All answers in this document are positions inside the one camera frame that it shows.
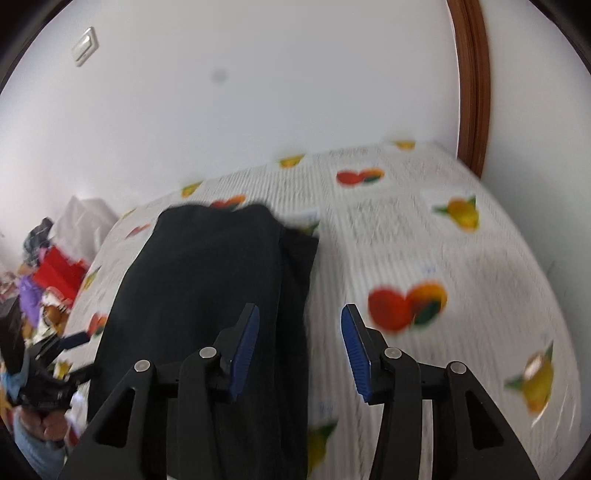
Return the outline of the person left hand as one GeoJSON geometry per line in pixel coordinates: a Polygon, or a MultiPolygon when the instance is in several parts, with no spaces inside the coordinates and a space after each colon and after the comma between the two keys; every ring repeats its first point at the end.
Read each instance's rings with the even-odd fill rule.
{"type": "Polygon", "coordinates": [[[40,416],[34,409],[20,407],[19,419],[24,428],[41,441],[64,441],[70,429],[64,410],[56,410],[40,416]]]}

